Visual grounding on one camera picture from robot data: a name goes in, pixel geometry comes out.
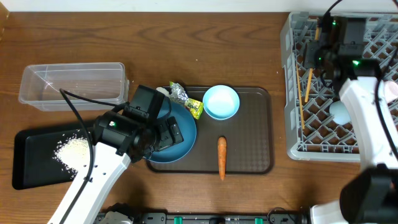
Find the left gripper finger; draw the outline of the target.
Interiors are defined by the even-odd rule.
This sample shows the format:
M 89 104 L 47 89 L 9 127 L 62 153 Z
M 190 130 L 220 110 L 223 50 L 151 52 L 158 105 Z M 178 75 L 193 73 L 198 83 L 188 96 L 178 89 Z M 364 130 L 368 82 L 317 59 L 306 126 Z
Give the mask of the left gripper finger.
M 174 144 L 174 140 L 170 133 L 169 125 L 167 121 L 160 123 L 157 126 L 159 131 L 159 142 L 157 143 L 157 151 L 163 151 Z
M 177 120 L 175 117 L 169 118 L 169 128 L 170 128 L 170 135 L 173 139 L 174 144 L 180 144 L 184 141 L 182 136 L 182 132 L 178 126 Z

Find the dark blue bowl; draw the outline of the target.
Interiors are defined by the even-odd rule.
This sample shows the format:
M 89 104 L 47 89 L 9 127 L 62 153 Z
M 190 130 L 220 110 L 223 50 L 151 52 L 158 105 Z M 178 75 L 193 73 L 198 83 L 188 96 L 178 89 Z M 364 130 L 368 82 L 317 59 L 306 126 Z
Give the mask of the dark blue bowl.
M 178 103 L 171 102 L 170 117 L 174 117 L 177 121 L 179 129 L 182 132 L 183 142 L 171 146 L 160 152 L 153 152 L 145 158 L 156 163 L 171 163 L 186 156 L 193 147 L 196 136 L 197 127 L 195 120 L 190 112 Z

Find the wooden chopstick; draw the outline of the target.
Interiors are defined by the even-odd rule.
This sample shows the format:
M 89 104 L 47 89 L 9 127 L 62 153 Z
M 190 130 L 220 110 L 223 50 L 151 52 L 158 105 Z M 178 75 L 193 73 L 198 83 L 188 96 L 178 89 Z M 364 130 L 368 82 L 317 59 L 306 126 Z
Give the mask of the wooden chopstick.
M 321 30 L 321 28 L 317 27 L 316 32 L 315 32 L 315 40 L 319 39 L 320 30 Z M 309 94 L 310 94 L 312 74 L 313 74 L 313 68 L 310 68 L 308 71 L 307 89 L 305 92 L 305 103 L 308 102 L 308 98 L 309 98 Z
M 300 121 L 301 121 L 301 127 L 302 130 L 305 129 L 305 122 L 304 122 L 304 117 L 303 117 L 303 105 L 302 105 L 302 91 L 301 91 L 301 86 L 300 86 L 300 76 L 299 76 L 299 67 L 298 64 L 295 64 L 296 68 L 296 79 L 297 79 L 297 90 L 298 90 L 298 101 L 299 101 L 299 109 L 300 109 Z

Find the light blue bowl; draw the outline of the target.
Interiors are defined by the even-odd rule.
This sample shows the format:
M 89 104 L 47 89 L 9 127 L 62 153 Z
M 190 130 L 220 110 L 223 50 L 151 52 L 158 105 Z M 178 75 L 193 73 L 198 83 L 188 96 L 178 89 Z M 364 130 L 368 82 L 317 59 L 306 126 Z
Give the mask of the light blue bowl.
M 240 107 L 238 93 L 226 85 L 209 88 L 203 95 L 204 110 L 215 120 L 226 120 L 233 117 Z

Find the light blue cup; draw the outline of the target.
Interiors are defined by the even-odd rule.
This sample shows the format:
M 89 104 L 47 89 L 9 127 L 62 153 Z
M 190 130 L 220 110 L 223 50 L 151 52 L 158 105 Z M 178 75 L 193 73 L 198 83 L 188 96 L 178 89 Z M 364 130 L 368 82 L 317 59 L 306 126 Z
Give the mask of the light blue cup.
M 333 102 L 329 107 L 329 112 L 336 124 L 345 125 L 351 122 L 348 110 L 341 101 Z

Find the pink cup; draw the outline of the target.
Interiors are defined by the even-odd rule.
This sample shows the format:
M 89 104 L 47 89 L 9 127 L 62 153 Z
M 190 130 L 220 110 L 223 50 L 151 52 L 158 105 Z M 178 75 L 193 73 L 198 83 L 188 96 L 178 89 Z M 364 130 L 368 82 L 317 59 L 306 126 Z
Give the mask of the pink cup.
M 398 98 L 398 84 L 396 82 L 384 82 L 384 97 L 387 103 L 391 103 Z

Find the pile of white rice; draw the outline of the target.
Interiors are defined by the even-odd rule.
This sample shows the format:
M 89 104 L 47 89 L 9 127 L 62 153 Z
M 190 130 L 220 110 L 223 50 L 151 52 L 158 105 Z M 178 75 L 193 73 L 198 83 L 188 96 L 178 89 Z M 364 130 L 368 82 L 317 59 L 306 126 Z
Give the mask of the pile of white rice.
M 62 165 L 61 171 L 71 174 L 74 178 L 79 169 L 89 161 L 89 145 L 87 138 L 73 134 L 56 145 L 52 159 Z

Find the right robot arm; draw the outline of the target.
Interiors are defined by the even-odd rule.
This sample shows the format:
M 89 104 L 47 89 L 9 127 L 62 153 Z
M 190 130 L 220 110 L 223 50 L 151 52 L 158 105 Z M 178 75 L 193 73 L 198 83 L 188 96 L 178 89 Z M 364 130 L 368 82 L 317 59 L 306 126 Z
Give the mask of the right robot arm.
M 397 129 L 383 91 L 384 72 L 363 58 L 365 18 L 332 17 L 318 23 L 308 43 L 305 67 L 332 80 L 351 119 L 361 171 L 338 200 L 310 209 L 311 223 L 397 223 Z

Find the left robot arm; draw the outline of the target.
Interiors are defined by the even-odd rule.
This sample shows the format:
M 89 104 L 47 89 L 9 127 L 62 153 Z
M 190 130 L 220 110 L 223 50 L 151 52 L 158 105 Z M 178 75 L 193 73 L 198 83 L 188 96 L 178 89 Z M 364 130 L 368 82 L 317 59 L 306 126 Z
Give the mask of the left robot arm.
M 50 223 L 93 223 L 106 197 L 132 163 L 184 141 L 177 119 L 179 105 L 169 103 L 163 117 L 145 124 L 137 115 L 125 116 L 117 109 L 99 116 L 88 133 L 89 159 L 78 172 L 49 220 Z

